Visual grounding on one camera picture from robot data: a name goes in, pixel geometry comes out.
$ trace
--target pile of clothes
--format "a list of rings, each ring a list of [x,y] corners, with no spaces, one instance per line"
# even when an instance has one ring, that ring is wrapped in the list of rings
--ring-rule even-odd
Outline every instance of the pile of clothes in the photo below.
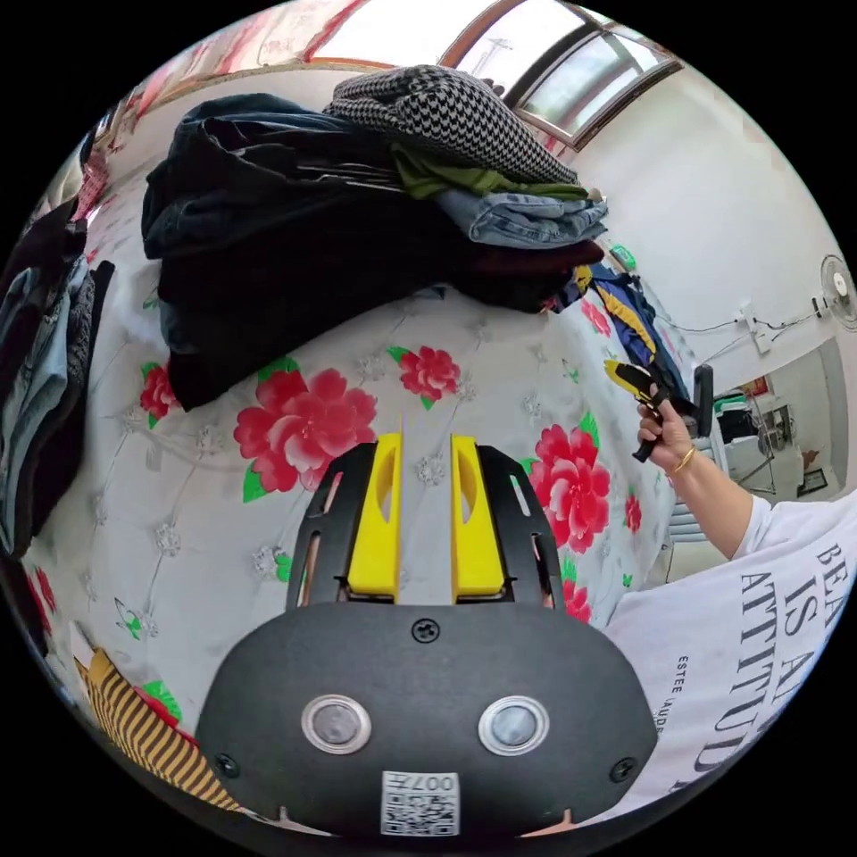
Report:
[[[113,273],[90,271],[77,197],[36,220],[0,275],[0,546],[13,558],[73,481],[92,350]]]
[[[600,298],[630,360],[648,370],[659,387],[666,387],[671,395],[689,400],[681,372],[654,326],[657,313],[645,298],[640,278],[635,274],[616,273],[602,264],[582,265],[553,300],[551,308],[554,312],[562,312],[586,292]]]
[[[435,284],[541,312],[603,259],[606,205],[488,84],[435,66],[344,81],[321,113],[269,94],[200,104],[147,183],[186,410]]]

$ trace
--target wall socket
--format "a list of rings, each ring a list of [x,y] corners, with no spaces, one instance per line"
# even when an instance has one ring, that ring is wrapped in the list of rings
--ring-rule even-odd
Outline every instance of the wall socket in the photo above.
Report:
[[[756,345],[759,354],[767,354],[770,351],[770,336],[763,325],[756,321],[756,311],[751,301],[743,301],[739,309],[741,320],[750,330],[750,338]]]

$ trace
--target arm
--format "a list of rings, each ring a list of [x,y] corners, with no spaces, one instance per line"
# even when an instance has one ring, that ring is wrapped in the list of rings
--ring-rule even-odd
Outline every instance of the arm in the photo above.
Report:
[[[659,426],[646,408],[640,408],[640,440],[657,441],[652,461],[672,479],[676,494],[699,522],[708,540],[732,559],[744,540],[753,514],[753,495],[745,491],[710,459],[693,454],[678,472],[679,464],[693,448],[684,421],[669,400],[660,407]]]

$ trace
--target red flower print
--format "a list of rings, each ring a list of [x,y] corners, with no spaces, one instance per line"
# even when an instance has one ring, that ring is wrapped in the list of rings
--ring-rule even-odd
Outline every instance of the red flower print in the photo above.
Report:
[[[45,629],[45,632],[47,634],[50,634],[51,623],[48,621],[45,605],[43,604],[42,599],[39,598],[38,592],[36,591],[36,587],[33,586],[33,581],[29,579],[29,575],[27,575],[27,586],[29,587],[29,593],[33,596],[33,601],[36,602],[36,608],[38,609],[38,617],[42,620],[42,628]]]
[[[453,363],[448,352],[435,351],[425,345],[417,353],[403,354],[399,365],[404,370],[404,388],[430,402],[437,402],[444,393],[454,393],[462,375],[461,368]]]
[[[309,385],[298,371],[276,371],[256,388],[262,407],[238,414],[234,438],[242,456],[255,459],[265,491],[290,491],[298,479],[314,491],[330,462],[375,440],[375,400],[347,387],[339,372],[327,369]]]
[[[162,420],[177,403],[167,370],[163,366],[153,366],[146,373],[146,382],[140,394],[140,407],[156,420]]]
[[[551,522],[556,546],[585,553],[609,517],[605,498],[610,474],[595,461],[592,436],[579,428],[567,435],[561,426],[551,426],[542,432],[536,455],[540,461],[533,462],[529,480]]]
[[[606,337],[610,335],[610,322],[604,318],[595,304],[589,303],[587,300],[582,300],[583,314],[592,322],[592,326]]]
[[[643,513],[640,511],[640,501],[632,494],[625,501],[625,524],[632,533],[636,533],[642,522]]]
[[[565,602],[565,611],[569,616],[589,624],[592,619],[592,608],[587,603],[587,588],[577,588],[572,580],[562,582],[562,600]]]
[[[47,575],[41,569],[36,569],[36,580],[38,581],[38,588],[42,591],[42,597],[45,599],[45,604],[47,604],[48,610],[50,610],[51,613],[56,613],[54,590],[51,588]]]

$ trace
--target floral bedsheet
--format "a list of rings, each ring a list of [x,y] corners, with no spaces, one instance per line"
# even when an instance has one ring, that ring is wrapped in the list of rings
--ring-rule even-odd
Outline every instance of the floral bedsheet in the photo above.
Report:
[[[559,548],[565,610],[603,627],[640,588],[675,503],[637,445],[624,352],[588,296],[561,315],[488,308],[452,289],[366,313],[185,413],[122,310],[154,320],[144,180],[107,200],[88,253],[116,264],[89,386],[82,469],[24,559],[51,663],[76,692],[69,623],[194,731],[227,651],[283,607],[296,533],[330,461],[404,417],[402,600],[448,603],[449,436],[522,462]]]

